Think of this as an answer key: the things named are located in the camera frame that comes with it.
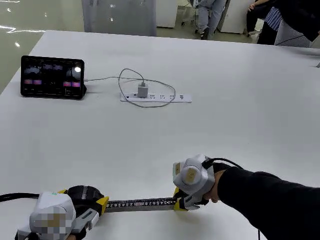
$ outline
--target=electrical outlet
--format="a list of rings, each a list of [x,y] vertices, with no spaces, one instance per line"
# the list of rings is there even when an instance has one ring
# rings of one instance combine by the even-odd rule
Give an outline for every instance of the electrical outlet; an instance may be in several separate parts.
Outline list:
[[[158,103],[168,103],[173,98],[174,95],[172,93],[149,93],[148,97],[141,98],[138,97],[136,92],[132,93],[124,93],[126,99],[131,102],[158,102]],[[126,101],[124,96],[120,93],[120,101]],[[176,93],[175,98],[173,99],[172,103],[191,103],[192,97],[190,94],[182,94]]]

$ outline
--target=black cable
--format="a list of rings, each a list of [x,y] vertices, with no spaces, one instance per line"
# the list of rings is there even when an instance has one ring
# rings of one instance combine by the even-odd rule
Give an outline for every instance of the black cable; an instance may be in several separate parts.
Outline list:
[[[6,202],[15,199],[37,199],[39,198],[39,194],[35,193],[25,193],[25,192],[17,192],[17,193],[9,193],[0,195],[0,203]]]
[[[304,37],[304,36],[305,36],[305,35],[302,34],[301,36],[296,36],[296,37],[287,39],[287,40],[285,40],[285,41],[282,41],[282,42],[280,42],[280,43],[277,43],[276,46],[279,46],[280,44],[284,44],[284,43],[286,43],[286,42],[288,42],[288,41],[295,40],[295,39],[298,39],[298,38],[301,38],[301,37]]]
[[[233,162],[233,161],[231,161],[231,160],[229,160],[229,159],[223,158],[223,157],[209,158],[209,161],[210,161],[211,163],[213,163],[214,161],[223,161],[223,162],[227,162],[227,163],[229,163],[229,164],[232,164],[232,165],[236,166],[236,167],[239,168],[239,169],[244,169],[242,166],[236,164],[235,162]]]

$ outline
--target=black jacket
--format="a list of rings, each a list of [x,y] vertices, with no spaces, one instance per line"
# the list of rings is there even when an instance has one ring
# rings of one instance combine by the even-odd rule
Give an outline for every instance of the black jacket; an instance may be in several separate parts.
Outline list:
[[[320,0],[278,0],[275,4],[284,21],[310,41],[320,31]]]
[[[268,240],[320,239],[320,188],[232,167],[219,180],[218,196]]]

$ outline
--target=white cabinet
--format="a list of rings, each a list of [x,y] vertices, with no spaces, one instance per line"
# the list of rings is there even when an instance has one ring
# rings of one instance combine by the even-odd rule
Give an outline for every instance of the white cabinet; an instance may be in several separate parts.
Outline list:
[[[242,34],[246,26],[249,5],[254,0],[228,0],[218,29],[223,33]]]
[[[178,0],[156,0],[155,9],[157,27],[175,27],[178,11]]]

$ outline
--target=shoe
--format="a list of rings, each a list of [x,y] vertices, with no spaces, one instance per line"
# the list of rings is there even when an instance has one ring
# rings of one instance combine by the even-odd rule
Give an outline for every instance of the shoe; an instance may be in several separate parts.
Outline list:
[[[201,33],[201,40],[208,40],[209,36],[209,28],[207,27],[202,33]]]
[[[259,34],[259,33],[260,33],[260,31],[254,30],[254,31],[249,31],[248,35],[254,35],[254,34]]]

